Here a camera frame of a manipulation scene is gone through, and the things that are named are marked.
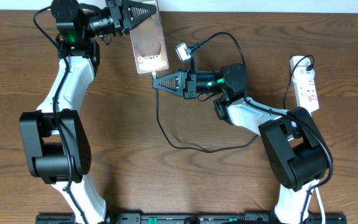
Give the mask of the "Galaxy S25 Ultra smartphone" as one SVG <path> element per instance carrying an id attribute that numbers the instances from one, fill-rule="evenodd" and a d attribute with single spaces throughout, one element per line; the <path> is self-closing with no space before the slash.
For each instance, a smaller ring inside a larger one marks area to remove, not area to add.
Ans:
<path id="1" fill-rule="evenodd" d="M 137 72 L 145 74 L 167 70 L 169 62 L 158 2 L 141 2 L 153 4 L 157 12 L 130 31 Z"/>

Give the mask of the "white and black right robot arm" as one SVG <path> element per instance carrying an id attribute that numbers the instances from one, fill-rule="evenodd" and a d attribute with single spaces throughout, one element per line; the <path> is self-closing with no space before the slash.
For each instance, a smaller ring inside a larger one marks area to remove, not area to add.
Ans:
<path id="1" fill-rule="evenodd" d="M 156 91 L 186 100 L 199 94 L 221 94 L 213 102 L 217 117 L 252 131 L 262 140 L 272 172 L 280 183 L 273 210 L 275 219 L 281 223 L 307 221 L 311 195 L 331 180 L 333 157 L 306 108 L 275 109 L 247 96 L 247 70 L 241 63 L 218 71 L 186 68 L 161 77 L 154 75 L 152 86 Z"/>

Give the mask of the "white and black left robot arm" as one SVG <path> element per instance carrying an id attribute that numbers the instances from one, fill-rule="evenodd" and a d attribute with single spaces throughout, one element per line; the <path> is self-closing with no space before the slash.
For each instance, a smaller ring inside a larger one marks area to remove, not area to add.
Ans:
<path id="1" fill-rule="evenodd" d="M 157 12 L 153 4 L 107 1 L 104 8 L 54 0 L 57 77 L 44 101 L 24 112 L 19 127 L 29 172 L 58 190 L 70 215 L 38 215 L 37 223 L 115 223 L 90 177 L 91 148 L 79 112 L 100 64 L 98 39 L 126 35 Z"/>

